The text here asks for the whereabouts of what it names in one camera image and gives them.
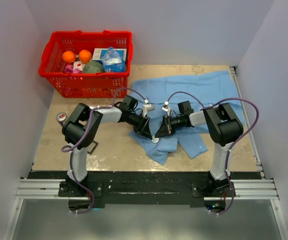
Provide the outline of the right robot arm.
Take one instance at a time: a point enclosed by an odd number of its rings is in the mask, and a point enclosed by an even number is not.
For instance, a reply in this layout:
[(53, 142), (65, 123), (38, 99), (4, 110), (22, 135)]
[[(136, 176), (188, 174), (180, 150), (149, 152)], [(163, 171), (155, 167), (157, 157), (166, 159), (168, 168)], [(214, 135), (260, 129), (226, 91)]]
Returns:
[(189, 101), (177, 104), (179, 116), (164, 116), (155, 134), (157, 138), (173, 135), (176, 130), (206, 124), (214, 142), (213, 162), (208, 176), (196, 187), (201, 195), (217, 197), (230, 187), (233, 143), (244, 133), (244, 127), (229, 103), (195, 112)]

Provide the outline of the light blue shirt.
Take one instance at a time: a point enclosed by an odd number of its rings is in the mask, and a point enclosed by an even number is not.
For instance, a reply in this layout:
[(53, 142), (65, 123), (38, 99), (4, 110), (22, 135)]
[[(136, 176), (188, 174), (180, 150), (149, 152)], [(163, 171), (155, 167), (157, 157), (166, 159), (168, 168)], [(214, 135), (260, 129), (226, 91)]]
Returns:
[(158, 131), (167, 131), (164, 119), (167, 113), (162, 109), (165, 102), (171, 108), (171, 135), (163, 136), (157, 143), (131, 131), (129, 136), (155, 162), (165, 164), (168, 154), (174, 153), (180, 145), (190, 159), (208, 149), (201, 134), (208, 133), (206, 124), (192, 126), (189, 120), (191, 112), (197, 113), (203, 107), (210, 107), (218, 101), (238, 96), (238, 91), (227, 70), (202, 75), (179, 75), (137, 80), (131, 85), (130, 95), (138, 100), (138, 108), (148, 99), (155, 109), (148, 113), (149, 130), (155, 137)]

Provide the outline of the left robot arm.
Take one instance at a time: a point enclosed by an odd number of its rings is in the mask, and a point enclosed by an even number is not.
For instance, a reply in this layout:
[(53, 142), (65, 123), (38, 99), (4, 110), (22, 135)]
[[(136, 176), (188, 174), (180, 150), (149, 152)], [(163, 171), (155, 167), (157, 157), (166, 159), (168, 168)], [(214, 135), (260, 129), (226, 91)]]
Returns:
[(155, 109), (146, 99), (140, 114), (136, 113), (139, 101), (127, 95), (123, 101), (109, 106), (88, 106), (79, 103), (62, 127), (67, 143), (61, 151), (69, 153), (69, 170), (65, 181), (60, 183), (62, 191), (75, 196), (90, 196), (86, 160), (88, 147), (94, 141), (98, 128), (106, 123), (127, 123), (136, 134), (152, 139), (148, 112)]

